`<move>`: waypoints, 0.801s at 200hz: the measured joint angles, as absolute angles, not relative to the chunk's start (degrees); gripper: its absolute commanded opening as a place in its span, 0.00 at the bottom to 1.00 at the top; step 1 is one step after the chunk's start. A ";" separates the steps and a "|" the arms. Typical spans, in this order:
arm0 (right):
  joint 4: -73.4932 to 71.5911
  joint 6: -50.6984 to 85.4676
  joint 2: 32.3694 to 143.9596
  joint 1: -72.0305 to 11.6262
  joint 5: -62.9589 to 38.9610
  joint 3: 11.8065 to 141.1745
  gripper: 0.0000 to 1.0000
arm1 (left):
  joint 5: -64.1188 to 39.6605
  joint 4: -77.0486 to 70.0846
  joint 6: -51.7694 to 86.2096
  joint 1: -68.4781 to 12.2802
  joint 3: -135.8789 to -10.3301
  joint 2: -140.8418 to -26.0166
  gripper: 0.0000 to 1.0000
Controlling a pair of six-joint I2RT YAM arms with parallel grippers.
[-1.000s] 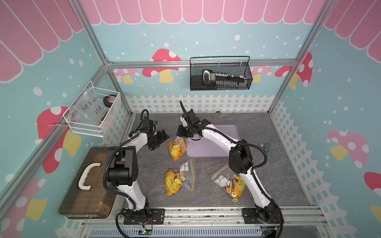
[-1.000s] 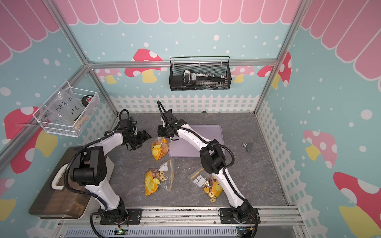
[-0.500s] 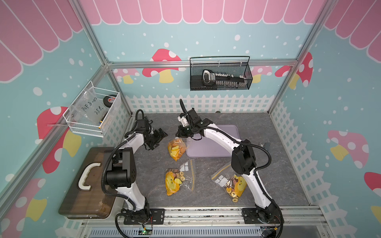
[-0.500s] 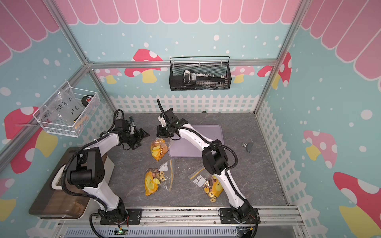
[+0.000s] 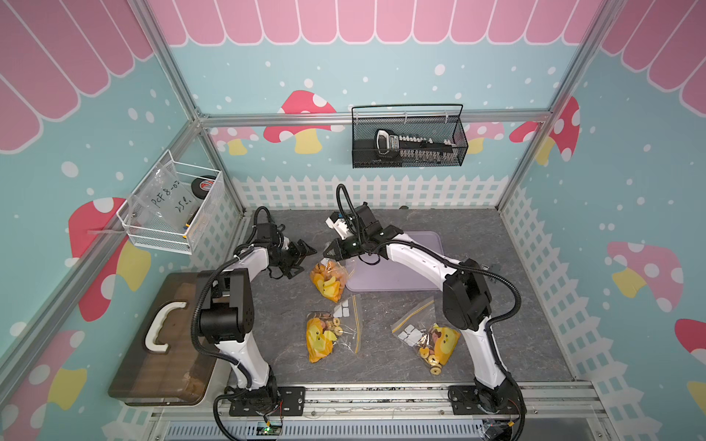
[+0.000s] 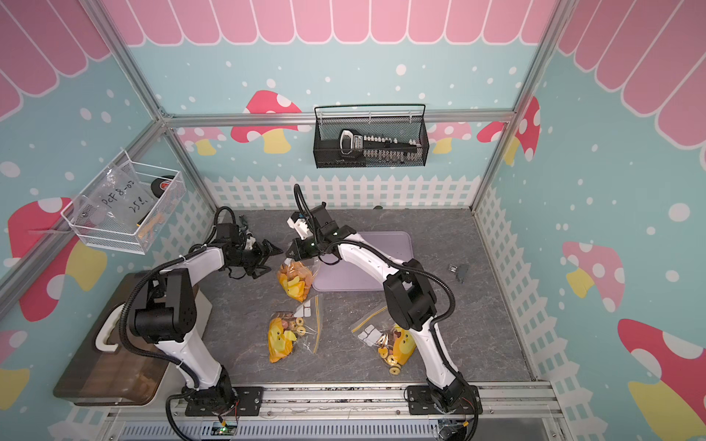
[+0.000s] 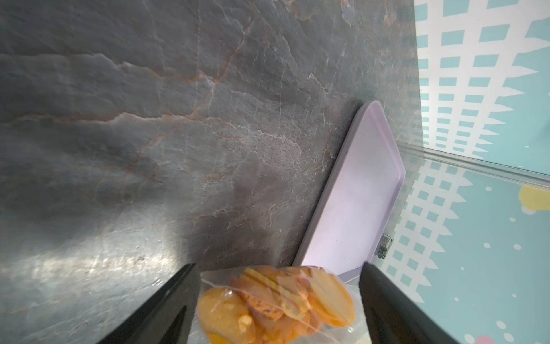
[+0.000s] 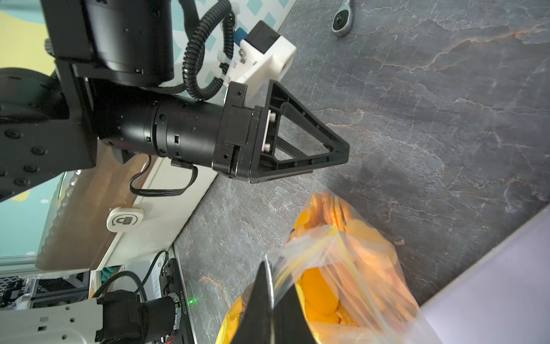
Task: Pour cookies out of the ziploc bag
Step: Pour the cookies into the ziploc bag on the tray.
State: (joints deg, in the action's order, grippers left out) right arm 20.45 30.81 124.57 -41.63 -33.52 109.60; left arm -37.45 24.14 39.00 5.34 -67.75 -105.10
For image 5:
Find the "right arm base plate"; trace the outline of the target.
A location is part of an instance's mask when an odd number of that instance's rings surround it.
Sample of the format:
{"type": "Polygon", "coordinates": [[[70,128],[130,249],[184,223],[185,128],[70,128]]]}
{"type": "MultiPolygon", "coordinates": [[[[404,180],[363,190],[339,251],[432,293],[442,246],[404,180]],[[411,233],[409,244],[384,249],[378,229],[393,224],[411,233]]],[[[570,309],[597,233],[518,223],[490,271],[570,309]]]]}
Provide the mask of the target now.
{"type": "Polygon", "coordinates": [[[454,385],[448,399],[455,415],[519,415],[523,411],[518,389],[504,382],[491,389],[480,385],[454,385]]]}

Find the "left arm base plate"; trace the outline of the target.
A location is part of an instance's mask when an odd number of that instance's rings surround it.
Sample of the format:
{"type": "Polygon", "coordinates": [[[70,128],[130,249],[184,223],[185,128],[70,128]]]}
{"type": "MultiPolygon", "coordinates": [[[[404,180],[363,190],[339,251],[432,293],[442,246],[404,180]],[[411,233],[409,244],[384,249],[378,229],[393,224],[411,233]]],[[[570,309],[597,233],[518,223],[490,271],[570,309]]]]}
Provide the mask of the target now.
{"type": "Polygon", "coordinates": [[[302,416],[305,400],[305,387],[281,387],[273,393],[271,389],[260,388],[247,391],[231,401],[229,415],[236,416],[302,416]]]}

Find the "ziploc bag near right arm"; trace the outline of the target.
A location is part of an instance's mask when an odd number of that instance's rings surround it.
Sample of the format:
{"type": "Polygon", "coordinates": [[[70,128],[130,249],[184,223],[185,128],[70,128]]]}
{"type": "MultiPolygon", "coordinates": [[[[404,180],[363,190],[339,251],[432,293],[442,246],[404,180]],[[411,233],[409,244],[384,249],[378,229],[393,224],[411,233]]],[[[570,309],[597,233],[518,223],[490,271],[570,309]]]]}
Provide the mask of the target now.
{"type": "Polygon", "coordinates": [[[433,297],[421,301],[395,322],[392,334],[414,349],[429,371],[433,366],[440,366],[443,370],[461,339],[459,331],[437,322],[433,297]]]}

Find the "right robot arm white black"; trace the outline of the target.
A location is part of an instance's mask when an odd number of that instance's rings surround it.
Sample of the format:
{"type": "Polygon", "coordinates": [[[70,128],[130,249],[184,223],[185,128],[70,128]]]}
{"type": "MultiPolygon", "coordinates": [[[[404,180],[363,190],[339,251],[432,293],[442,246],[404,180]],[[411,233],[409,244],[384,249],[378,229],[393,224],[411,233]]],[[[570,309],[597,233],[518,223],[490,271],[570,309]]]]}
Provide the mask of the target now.
{"type": "Polygon", "coordinates": [[[401,229],[375,224],[372,233],[348,226],[344,220],[327,220],[327,227],[338,234],[324,252],[336,261],[364,254],[378,255],[401,264],[433,283],[442,292],[443,314],[452,327],[461,331],[474,365],[474,383],[478,401],[487,413],[500,413],[516,404],[524,415],[526,407],[520,386],[507,370],[496,346],[492,327],[518,313],[521,296],[507,279],[481,268],[472,260],[459,261],[433,252],[414,241],[401,229]],[[488,278],[510,290],[514,298],[510,311],[493,317],[488,278]]]}

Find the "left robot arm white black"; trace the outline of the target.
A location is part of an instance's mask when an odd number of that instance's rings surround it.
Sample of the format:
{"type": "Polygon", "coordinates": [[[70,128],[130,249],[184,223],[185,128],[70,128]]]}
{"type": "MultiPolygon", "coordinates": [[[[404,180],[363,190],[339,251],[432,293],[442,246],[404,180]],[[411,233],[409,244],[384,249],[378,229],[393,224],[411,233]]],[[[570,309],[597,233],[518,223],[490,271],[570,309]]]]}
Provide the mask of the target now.
{"type": "Polygon", "coordinates": [[[238,375],[237,389],[226,394],[232,400],[279,401],[275,376],[252,334],[255,303],[251,282],[274,268],[281,277],[293,279],[303,273],[305,258],[316,254],[305,241],[292,242],[284,230],[268,208],[256,208],[250,234],[235,248],[233,257],[198,275],[191,343],[199,354],[227,362],[238,375]]]}

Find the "ziploc bag of orange cookies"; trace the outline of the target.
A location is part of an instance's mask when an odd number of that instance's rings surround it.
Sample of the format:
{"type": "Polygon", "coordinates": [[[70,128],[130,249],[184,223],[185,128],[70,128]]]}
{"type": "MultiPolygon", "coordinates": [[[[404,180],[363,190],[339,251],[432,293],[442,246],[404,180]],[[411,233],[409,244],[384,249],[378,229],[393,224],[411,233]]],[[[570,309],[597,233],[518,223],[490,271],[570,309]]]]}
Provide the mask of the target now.
{"type": "Polygon", "coordinates": [[[330,258],[323,258],[310,272],[310,280],[319,293],[334,303],[341,301],[348,279],[345,266],[330,258]]]}

